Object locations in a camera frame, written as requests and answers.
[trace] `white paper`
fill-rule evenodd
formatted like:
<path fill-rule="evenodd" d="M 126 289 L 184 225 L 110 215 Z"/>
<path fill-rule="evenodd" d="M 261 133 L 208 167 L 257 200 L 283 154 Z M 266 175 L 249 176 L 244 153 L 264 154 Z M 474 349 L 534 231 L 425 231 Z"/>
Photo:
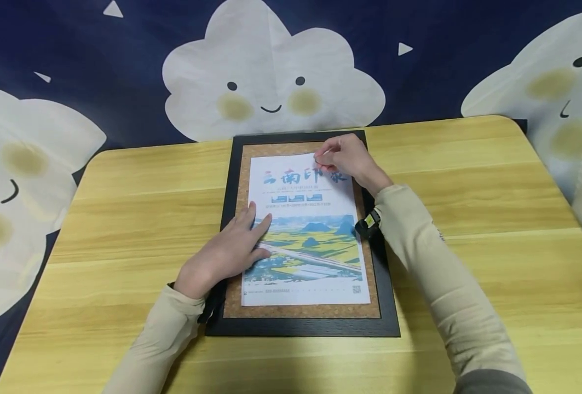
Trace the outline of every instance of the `white paper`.
<path fill-rule="evenodd" d="M 251 159 L 255 224 L 272 256 L 243 274 L 242 306 L 368 304 L 351 177 L 316 169 L 312 153 Z"/>

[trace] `white triangle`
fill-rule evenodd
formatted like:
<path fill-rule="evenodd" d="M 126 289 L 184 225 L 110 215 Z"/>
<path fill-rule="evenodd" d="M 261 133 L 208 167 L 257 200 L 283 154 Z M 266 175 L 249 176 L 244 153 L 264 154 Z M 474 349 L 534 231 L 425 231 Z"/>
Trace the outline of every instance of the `white triangle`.
<path fill-rule="evenodd" d="M 398 56 L 402 56 L 406 53 L 410 53 L 413 48 L 408 46 L 406 43 L 398 42 Z"/>
<path fill-rule="evenodd" d="M 122 15 L 122 11 L 120 11 L 120 7 L 118 7 L 118 4 L 116 4 L 115 0 L 113 0 L 111 3 L 109 3 L 107 8 L 105 8 L 105 11 L 103 11 L 102 13 L 103 13 L 103 15 L 107 15 L 107 16 L 115 16 L 117 18 L 124 18 L 124 15 Z"/>
<path fill-rule="evenodd" d="M 51 80 L 53 80 L 51 77 L 45 75 L 45 74 L 41 74 L 40 72 L 37 71 L 33 71 L 34 74 L 36 74 L 39 78 L 41 78 L 42 80 L 45 80 L 45 82 L 50 83 Z"/>

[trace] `cork board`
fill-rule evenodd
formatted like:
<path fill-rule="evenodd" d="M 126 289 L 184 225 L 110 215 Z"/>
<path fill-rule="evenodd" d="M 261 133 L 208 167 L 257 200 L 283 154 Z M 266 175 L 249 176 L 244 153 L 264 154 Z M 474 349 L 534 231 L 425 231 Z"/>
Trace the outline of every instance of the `cork board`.
<path fill-rule="evenodd" d="M 245 145 L 243 146 L 240 177 L 238 180 L 238 195 L 236 212 L 240 211 L 248 201 L 249 173 L 251 158 L 285 156 L 291 154 L 311 153 L 317 150 L 323 142 L 294 142 L 288 144 Z M 354 200 L 357 217 L 365 217 L 361 187 L 353 183 Z M 365 258 L 365 271 L 370 290 L 369 304 L 336 304 L 336 305 L 292 305 L 292 306 L 241 306 L 241 275 L 228 279 L 224 318 L 381 318 L 378 304 L 377 283 L 374 276 L 374 265 L 369 243 L 361 243 Z"/>

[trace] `hand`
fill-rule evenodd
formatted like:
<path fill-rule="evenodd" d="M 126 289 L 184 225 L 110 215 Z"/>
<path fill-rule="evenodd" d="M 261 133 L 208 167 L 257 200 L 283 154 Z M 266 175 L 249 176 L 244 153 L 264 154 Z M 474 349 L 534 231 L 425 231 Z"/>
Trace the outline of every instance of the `hand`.
<path fill-rule="evenodd" d="M 317 149 L 314 157 L 320 169 L 338 170 L 351 175 L 375 198 L 383 188 L 394 184 L 385 171 L 374 162 L 363 142 L 354 134 L 328 138 L 321 148 Z"/>
<path fill-rule="evenodd" d="M 269 229 L 271 214 L 252 228 L 254 219 L 255 204 L 251 202 L 186 261 L 175 281 L 175 290 L 190 298 L 203 298 L 223 279 L 236 276 L 254 262 L 270 257 L 268 250 L 254 247 Z"/>

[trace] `left hand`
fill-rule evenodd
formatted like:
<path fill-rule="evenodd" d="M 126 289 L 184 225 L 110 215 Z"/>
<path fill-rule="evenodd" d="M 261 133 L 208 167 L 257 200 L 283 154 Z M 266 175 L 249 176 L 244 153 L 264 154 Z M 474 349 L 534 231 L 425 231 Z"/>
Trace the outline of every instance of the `left hand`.
<path fill-rule="evenodd" d="M 203 298 L 223 279 L 236 276 L 254 262 L 270 257 L 268 250 L 254 247 L 269 229 L 271 214 L 252 228 L 254 219 L 255 203 L 252 201 L 186 261 L 175 281 L 175 290 L 190 298 Z"/>

